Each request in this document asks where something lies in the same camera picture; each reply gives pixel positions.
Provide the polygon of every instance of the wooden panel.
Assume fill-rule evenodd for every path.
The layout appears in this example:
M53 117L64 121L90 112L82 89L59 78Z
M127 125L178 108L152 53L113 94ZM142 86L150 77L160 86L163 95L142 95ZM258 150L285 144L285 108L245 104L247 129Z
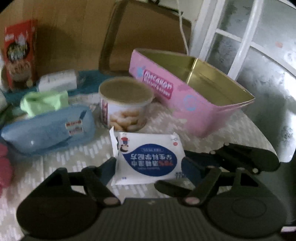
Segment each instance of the wooden panel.
M39 76L65 69L98 69L115 0L14 0L0 14L0 48L4 28L38 19Z

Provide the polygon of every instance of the teal cloth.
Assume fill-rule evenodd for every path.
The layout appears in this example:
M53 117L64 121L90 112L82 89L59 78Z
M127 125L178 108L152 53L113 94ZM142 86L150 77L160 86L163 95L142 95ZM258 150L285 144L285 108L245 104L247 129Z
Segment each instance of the teal cloth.
M67 91L29 92L22 98L20 108L34 117L69 106L68 99Z

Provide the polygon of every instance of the blue pencil case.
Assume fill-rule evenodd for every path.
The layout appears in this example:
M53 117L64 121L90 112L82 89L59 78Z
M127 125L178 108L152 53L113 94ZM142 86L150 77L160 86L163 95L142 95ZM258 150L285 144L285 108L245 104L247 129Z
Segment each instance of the blue pencil case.
M43 155L93 139L95 124L88 106L69 106L5 126L1 137L23 155Z

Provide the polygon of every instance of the white wipes package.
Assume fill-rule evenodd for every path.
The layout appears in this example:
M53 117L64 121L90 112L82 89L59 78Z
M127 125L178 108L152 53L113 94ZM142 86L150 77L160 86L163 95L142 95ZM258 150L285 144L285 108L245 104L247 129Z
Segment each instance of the white wipes package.
M182 177L185 153L176 133L114 133L112 128L110 135L117 158L111 185L147 184Z

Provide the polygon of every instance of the gold lid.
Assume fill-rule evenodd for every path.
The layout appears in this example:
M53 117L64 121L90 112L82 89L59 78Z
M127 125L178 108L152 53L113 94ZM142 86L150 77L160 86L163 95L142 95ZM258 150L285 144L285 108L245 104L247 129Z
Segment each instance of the gold lid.
M107 100L122 104L139 104L152 101L153 91L144 83L130 77L116 77L104 81L99 93Z

